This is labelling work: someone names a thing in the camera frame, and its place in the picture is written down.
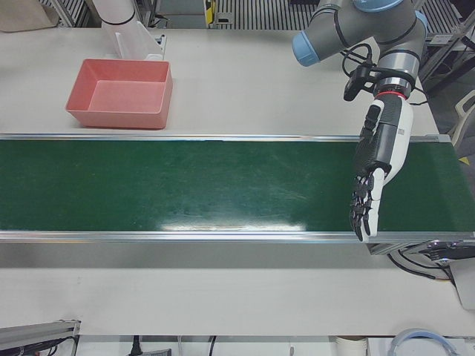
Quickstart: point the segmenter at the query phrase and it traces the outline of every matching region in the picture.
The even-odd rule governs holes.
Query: white tabletop
[[[163,31],[155,31],[159,36]],[[294,31],[167,30],[174,79],[161,131],[82,128],[65,110],[83,59],[114,51],[100,29],[0,33],[0,132],[356,135],[373,100],[343,100],[337,55],[302,67]],[[410,100],[422,102],[414,92]],[[414,107],[413,135],[437,134],[428,105]]]
[[[150,134],[358,134],[372,97],[342,99],[336,56],[311,68],[290,32],[168,30],[174,92]],[[0,131],[80,128],[64,109],[100,30],[0,33]],[[414,93],[413,101],[422,101]],[[413,134],[436,134],[427,105]],[[473,335],[450,283],[395,268],[365,245],[2,244],[0,327],[82,320],[83,334]]]

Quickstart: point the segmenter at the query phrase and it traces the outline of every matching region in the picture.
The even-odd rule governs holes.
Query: black cable
[[[213,336],[212,340],[211,340],[211,346],[209,347],[209,356],[212,356],[213,355],[213,348],[214,348],[214,343],[216,342],[216,335]]]
[[[132,350],[128,356],[138,356],[143,354],[142,349],[140,348],[140,336],[134,335],[134,342],[132,343]]]
[[[424,272],[419,272],[419,271],[414,271],[412,269],[409,269],[408,267],[405,267],[403,266],[401,263],[397,262],[396,260],[394,260],[393,256],[391,256],[391,254],[387,254],[387,258],[390,259],[390,261],[398,268],[400,268],[401,270],[407,272],[407,273],[411,273],[411,274],[415,274],[416,276],[420,276],[420,277],[426,277],[426,278],[429,278],[430,280],[436,280],[437,278],[435,276],[433,276],[432,274],[427,274],[427,273],[424,273]]]
[[[409,263],[412,263],[413,265],[415,266],[418,266],[418,267],[421,267],[421,268],[426,268],[426,269],[444,269],[444,268],[447,268],[447,267],[443,267],[443,266],[426,266],[426,265],[422,265],[421,263],[418,263],[416,261],[412,261],[409,257],[407,257],[401,250],[398,250],[398,253],[399,253],[399,256],[401,256],[402,258],[404,258],[406,261],[408,261]]]
[[[428,104],[428,103],[429,103],[429,101],[425,100],[424,102],[410,102],[409,104],[411,104],[413,106],[420,106],[420,105]]]
[[[32,343],[30,345],[22,346],[22,347],[14,347],[12,349],[1,350],[0,356],[18,356],[18,355],[31,355],[35,352],[40,352],[48,349],[52,349],[55,346],[58,346],[63,341],[69,339],[76,339],[75,337],[69,336],[63,339],[56,339],[56,340],[49,340],[42,343]]]
[[[347,52],[348,52],[348,50],[342,50],[342,51],[340,52],[340,54],[341,54],[342,56],[344,56],[345,54],[347,54]],[[351,53],[351,55],[352,55],[352,56],[355,56],[356,58],[361,59],[362,61],[365,61],[365,60],[366,60],[366,57],[365,57],[365,56],[362,56],[361,54],[357,54],[357,52],[353,52],[353,53]]]
[[[473,28],[472,33],[470,35],[470,38],[468,39],[469,41],[472,40],[472,37],[474,36],[474,33],[475,33],[475,27]],[[460,61],[463,60],[463,56],[467,52],[467,49],[468,49],[468,44],[465,45],[465,48],[462,51],[462,54],[459,56],[459,58],[456,61],[453,61],[452,68],[455,68],[460,63]]]
[[[346,76],[351,77],[351,74],[350,74],[350,72],[348,72],[347,66],[346,66],[347,60],[350,59],[350,60],[353,60],[354,62],[356,62],[356,60],[351,59],[350,56],[356,56],[357,53],[355,53],[355,50],[357,50],[358,48],[363,48],[363,47],[365,47],[368,50],[368,53],[367,53],[366,57],[364,57],[364,61],[368,64],[373,63],[373,60],[372,60],[373,49],[371,48],[371,46],[368,43],[357,44],[356,46],[353,46],[349,50],[344,52],[343,61],[341,61],[341,69],[343,70],[343,73],[346,74]]]

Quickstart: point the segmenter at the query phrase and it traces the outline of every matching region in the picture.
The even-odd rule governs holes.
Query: pink tray
[[[88,127],[164,128],[172,88],[168,62],[86,59],[66,110]]]

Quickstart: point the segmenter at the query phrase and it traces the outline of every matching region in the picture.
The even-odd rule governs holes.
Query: conveyor belt
[[[354,142],[0,140],[2,231],[350,231]],[[448,143],[411,143],[380,231],[475,231]]]

